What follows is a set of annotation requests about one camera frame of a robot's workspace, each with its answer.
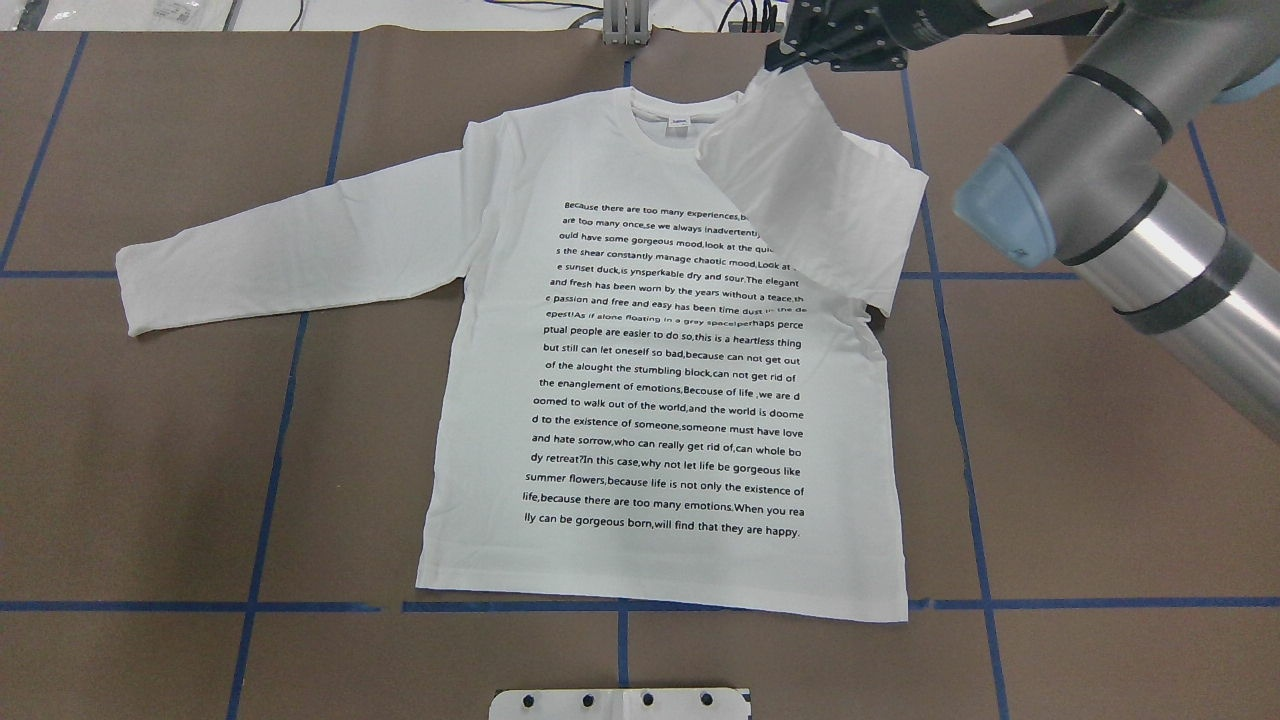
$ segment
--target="sleeve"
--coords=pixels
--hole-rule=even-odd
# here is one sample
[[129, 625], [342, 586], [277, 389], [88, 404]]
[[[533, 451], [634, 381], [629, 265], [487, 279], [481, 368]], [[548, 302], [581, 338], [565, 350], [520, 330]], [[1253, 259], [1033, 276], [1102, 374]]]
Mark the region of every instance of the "sleeve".
[[890, 314], [928, 177], [844, 133], [803, 69], [760, 70], [698, 164], [785, 263]]
[[494, 184], [500, 120], [463, 149], [122, 249], [129, 336], [401, 300], [462, 277]]

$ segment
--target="metal bracket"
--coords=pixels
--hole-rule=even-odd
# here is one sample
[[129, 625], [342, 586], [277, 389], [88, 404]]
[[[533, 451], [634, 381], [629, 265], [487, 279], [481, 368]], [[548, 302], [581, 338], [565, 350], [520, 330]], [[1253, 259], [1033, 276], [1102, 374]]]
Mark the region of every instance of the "metal bracket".
[[489, 720], [751, 720], [751, 692], [735, 688], [503, 691]]
[[604, 0], [604, 44], [648, 45], [649, 0]]

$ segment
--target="brown table surface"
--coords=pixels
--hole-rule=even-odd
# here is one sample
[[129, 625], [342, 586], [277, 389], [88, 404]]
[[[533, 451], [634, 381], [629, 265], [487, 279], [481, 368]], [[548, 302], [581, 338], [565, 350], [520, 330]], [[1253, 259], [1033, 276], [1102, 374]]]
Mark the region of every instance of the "brown table surface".
[[[113, 254], [634, 82], [740, 88], [658, 32], [0, 35], [0, 717], [476, 717], [494, 691], [733, 685], [762, 719], [1280, 717], [1280, 448], [950, 196], [1069, 67], [974, 37], [814, 72], [932, 174], [891, 364], [899, 625], [412, 587], [457, 284], [125, 337]], [[1280, 95], [1160, 164], [1280, 261]]]

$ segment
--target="blue tape line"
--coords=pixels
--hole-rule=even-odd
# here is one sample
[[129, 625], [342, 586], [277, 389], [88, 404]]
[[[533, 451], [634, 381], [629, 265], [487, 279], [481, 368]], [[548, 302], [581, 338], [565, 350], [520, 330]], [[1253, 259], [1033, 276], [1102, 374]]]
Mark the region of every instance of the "blue tape line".
[[[915, 126], [915, 106], [911, 102], [911, 81], [906, 70], [900, 70], [902, 81], [902, 102], [906, 108], [906, 126], [911, 135], [911, 156], [919, 170], [924, 170], [920, 155], [920, 137]], [[925, 193], [920, 204], [920, 217], [924, 220], [924, 242], [929, 251], [929, 273], [933, 275], [933, 300], [937, 306], [938, 329], [942, 333], [942, 356], [947, 368], [947, 386], [951, 391], [951, 414], [960, 438], [960, 454], [964, 460], [965, 492], [969, 496], [969, 529], [973, 534], [973, 555], [978, 568], [978, 587], [982, 600], [991, 601], [991, 582], [987, 575], [987, 550], [982, 539], [982, 519], [978, 514], [978, 492], [973, 483], [973, 464], [969, 457], [969, 436], [965, 432], [964, 407], [960, 404], [960, 382], [956, 375], [955, 352], [951, 347], [951, 329], [947, 324], [946, 301], [942, 296], [942, 272], [938, 266], [938, 251], [933, 238], [933, 219], [929, 214], [929, 197]], [[987, 625], [987, 650], [991, 653], [991, 674], [996, 688], [996, 705], [1001, 720], [1009, 720], [1009, 693], [1005, 689], [1005, 669], [1000, 659], [1000, 638], [996, 633], [996, 614], [987, 606], [983, 609]]]
[[241, 692], [244, 689], [244, 669], [248, 666], [248, 644], [253, 638], [252, 610], [244, 612], [244, 623], [241, 625], [241, 644], [236, 652], [236, 675], [232, 678], [232, 696], [227, 702], [227, 720], [236, 720], [239, 714]]
[[0, 270], [0, 278], [114, 281], [115, 270]]
[[671, 602], [666, 600], [628, 600], [627, 610], [632, 612], [749, 612], [749, 610], [741, 607], [694, 605], [691, 602]]
[[364, 602], [201, 602], [159, 600], [3, 600], [0, 612], [381, 612]]
[[1222, 209], [1222, 199], [1217, 195], [1217, 183], [1213, 182], [1213, 173], [1208, 169], [1208, 158], [1204, 156], [1204, 146], [1201, 145], [1199, 132], [1196, 123], [1187, 123], [1187, 135], [1192, 138], [1192, 149], [1196, 150], [1196, 160], [1201, 164], [1201, 174], [1204, 176], [1204, 184], [1208, 186], [1208, 197], [1213, 202], [1213, 213], [1217, 222], [1226, 224], [1226, 210]]
[[627, 635], [630, 634], [630, 619], [627, 618], [627, 610], [618, 610], [618, 687], [630, 688], [631, 687], [631, 648], [628, 646]]
[[280, 425], [275, 433], [275, 454], [271, 456], [271, 477], [266, 484], [266, 501], [262, 506], [262, 523], [257, 530], [257, 550], [253, 553], [253, 575], [248, 587], [248, 607], [244, 610], [244, 624], [241, 628], [239, 651], [236, 655], [236, 673], [232, 676], [232, 693], [227, 703], [227, 720], [234, 720], [239, 712], [241, 691], [244, 689], [244, 671], [248, 667], [248, 648], [253, 639], [253, 618], [257, 614], [257, 598], [262, 589], [262, 570], [266, 566], [266, 546], [271, 537], [271, 520], [275, 515], [275, 498], [280, 487], [280, 468], [284, 465], [284, 438], [289, 432], [293, 416], [293, 393], [298, 382], [298, 360], [302, 357], [302, 341], [307, 334], [310, 313], [298, 318], [298, 332], [293, 340], [293, 357], [289, 360], [289, 379], [284, 386], [284, 409], [280, 411]]
[[616, 600], [512, 600], [494, 602], [404, 602], [402, 612], [617, 612]]
[[381, 612], [376, 605], [364, 602], [259, 602], [255, 612]]
[[22, 227], [23, 215], [27, 214], [27, 202], [36, 188], [36, 178], [40, 176], [40, 168], [45, 164], [45, 154], [49, 151], [49, 143], [54, 138], [54, 128], [58, 127], [58, 118], [63, 114], [63, 105], [67, 104], [67, 95], [72, 90], [72, 81], [76, 78], [76, 69], [79, 68], [81, 56], [84, 55], [86, 42], [88, 42], [88, 33], [82, 32], [79, 41], [76, 44], [76, 54], [72, 55], [72, 64], [67, 68], [67, 78], [63, 79], [63, 88], [58, 94], [58, 101], [54, 102], [54, 113], [49, 117], [49, 124], [45, 126], [45, 136], [40, 140], [40, 149], [36, 150], [36, 160], [31, 164], [31, 173], [27, 174], [27, 184], [22, 188], [22, 197], [18, 200], [18, 209], [14, 210], [9, 234], [4, 240], [4, 249], [0, 249], [0, 270], [9, 264], [9, 254], [13, 252], [13, 245], [18, 241], [18, 228]]
[[347, 101], [351, 99], [351, 77], [356, 72], [356, 53], [360, 50], [360, 33], [351, 33], [351, 46], [347, 49], [347, 73], [342, 81], [342, 97], [338, 100], [338, 123], [333, 128], [333, 145], [329, 146], [329, 170], [324, 183], [333, 184], [338, 174], [338, 151], [342, 149], [342, 129], [347, 123]]
[[938, 610], [1106, 610], [1106, 609], [1160, 609], [1160, 607], [1280, 607], [1280, 597], [1065, 597], [1065, 598], [1010, 598], [992, 600], [940, 600]]
[[[338, 155], [342, 151], [342, 131], [347, 119], [347, 101], [351, 99], [351, 78], [356, 70], [356, 54], [360, 49], [360, 33], [351, 33], [347, 49], [347, 70], [342, 78], [342, 95], [338, 99], [338, 120], [333, 128], [333, 142], [329, 146], [329, 165], [325, 170], [325, 184], [333, 184], [338, 173]], [[236, 656], [236, 674], [232, 676], [230, 700], [227, 702], [227, 720], [236, 720], [239, 714], [241, 692], [244, 689], [244, 671], [248, 667], [248, 650], [253, 639], [253, 618], [257, 612], [257, 598], [262, 589], [262, 570], [266, 566], [266, 546], [271, 537], [271, 519], [275, 514], [275, 498], [280, 487], [280, 468], [284, 464], [284, 438], [289, 430], [293, 415], [293, 395], [298, 383], [298, 360], [302, 357], [302, 341], [307, 334], [310, 313], [298, 316], [298, 333], [293, 341], [293, 357], [289, 360], [289, 380], [284, 388], [284, 409], [280, 413], [280, 427], [275, 436], [275, 454], [271, 457], [271, 478], [266, 486], [266, 502], [262, 507], [262, 524], [257, 533], [257, 551], [253, 555], [253, 575], [250, 580], [248, 609], [244, 611], [244, 625], [241, 629], [241, 647]], [[300, 610], [315, 612], [317, 610]]]
[[6, 600], [0, 612], [243, 612], [244, 602], [116, 600]]

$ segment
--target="white long-sleeve t-shirt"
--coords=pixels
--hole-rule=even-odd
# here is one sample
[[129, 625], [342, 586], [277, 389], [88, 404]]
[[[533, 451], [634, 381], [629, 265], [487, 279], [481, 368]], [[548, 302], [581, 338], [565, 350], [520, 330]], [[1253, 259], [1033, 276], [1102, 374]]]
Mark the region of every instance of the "white long-sleeve t-shirt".
[[[905, 620], [865, 307], [891, 309], [924, 179], [782, 78], [509, 111], [458, 151], [125, 247], [129, 334], [463, 277], [419, 587]], [[820, 140], [783, 140], [801, 120]], [[805, 214], [804, 183], [858, 190]]]

